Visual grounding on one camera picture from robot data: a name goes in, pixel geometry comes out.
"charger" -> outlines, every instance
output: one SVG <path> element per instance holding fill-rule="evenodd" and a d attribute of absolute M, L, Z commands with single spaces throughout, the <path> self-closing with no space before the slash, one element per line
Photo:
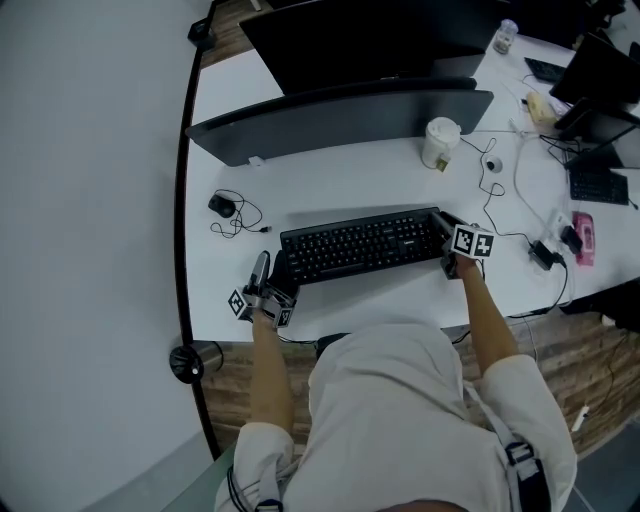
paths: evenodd
<path fill-rule="evenodd" d="M 536 240 L 531 244 L 529 256 L 531 256 L 531 259 L 540 265 L 540 268 L 543 270 L 551 270 L 551 267 L 556 262 L 556 257 L 540 240 Z"/>
<path fill-rule="evenodd" d="M 576 230 L 573 229 L 573 226 L 565 226 L 560 233 L 560 240 L 562 240 L 573 254 L 580 254 L 582 250 L 582 239 L 576 233 Z"/>

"person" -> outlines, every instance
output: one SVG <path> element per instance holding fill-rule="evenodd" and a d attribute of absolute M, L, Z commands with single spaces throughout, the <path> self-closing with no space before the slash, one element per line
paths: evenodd
<path fill-rule="evenodd" d="M 551 510 L 562 510 L 577 471 L 566 422 L 536 362 L 518 353 L 475 262 L 457 260 L 479 394 L 533 447 Z M 281 342 L 263 314 L 254 316 L 253 338 L 251 418 L 216 510 L 238 508 L 233 478 L 241 505 L 253 511 L 269 474 L 285 512 L 512 510 L 506 452 L 494 432 L 470 422 L 462 364 L 439 329 L 376 325 L 329 345 L 309 377 L 312 427 L 296 462 L 292 391 Z"/>

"curved desk edge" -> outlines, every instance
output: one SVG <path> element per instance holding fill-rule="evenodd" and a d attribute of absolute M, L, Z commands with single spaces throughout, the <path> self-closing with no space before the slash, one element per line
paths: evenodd
<path fill-rule="evenodd" d="M 187 163 L 189 158 L 189 138 L 185 134 L 185 130 L 191 126 L 193 117 L 193 109 L 195 105 L 196 92 L 198 90 L 198 80 L 200 78 L 200 62 L 202 60 L 202 50 L 196 49 L 193 58 L 193 65 L 189 73 L 189 82 L 187 84 L 187 94 L 184 100 L 184 109 L 182 111 L 182 121 L 180 123 L 180 136 L 178 142 L 178 158 L 176 163 L 176 184 L 175 184 L 175 200 L 173 213 L 173 261 L 175 267 L 176 279 L 176 296 L 178 300 L 178 316 L 180 319 L 180 331 L 182 334 L 182 343 L 190 345 L 193 343 L 193 330 L 191 328 L 191 314 L 189 312 L 189 295 L 187 291 L 187 261 L 185 246 L 185 200 L 187 192 Z M 220 457 L 220 446 L 216 439 L 209 419 L 207 404 L 204 399 L 204 391 L 202 384 L 196 382 L 191 385 L 193 389 L 193 398 L 196 402 L 198 416 L 202 424 L 204 433 L 211 456 L 213 460 Z"/>

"computer monitor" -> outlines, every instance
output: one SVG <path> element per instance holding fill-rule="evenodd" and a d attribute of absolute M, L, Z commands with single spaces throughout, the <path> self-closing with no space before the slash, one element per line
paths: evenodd
<path fill-rule="evenodd" d="M 589 98 L 582 98 L 562 119 L 556 122 L 559 139 L 602 144 L 608 142 L 631 126 L 640 126 L 640 118 Z"/>
<path fill-rule="evenodd" d="M 584 0 L 511 0 L 508 17 L 518 34 L 573 49 L 585 32 L 586 12 Z"/>
<path fill-rule="evenodd" d="M 611 140 L 565 164 L 569 170 L 640 169 L 640 126 L 630 126 Z"/>
<path fill-rule="evenodd" d="M 316 0 L 240 22 L 284 94 L 389 78 L 472 76 L 497 0 Z"/>
<path fill-rule="evenodd" d="M 571 104 L 590 98 L 629 109 L 640 102 L 640 64 L 587 34 L 551 95 Z"/>
<path fill-rule="evenodd" d="M 424 137 L 436 117 L 471 133 L 493 100 L 472 78 L 377 80 L 265 101 L 187 129 L 228 166 L 314 149 Z"/>

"white cup lid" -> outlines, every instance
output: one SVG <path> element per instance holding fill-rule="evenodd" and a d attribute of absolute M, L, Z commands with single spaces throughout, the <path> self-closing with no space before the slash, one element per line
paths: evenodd
<path fill-rule="evenodd" d="M 461 128 L 448 117 L 436 117 L 427 125 L 427 133 L 447 146 L 460 142 L 460 131 Z"/>

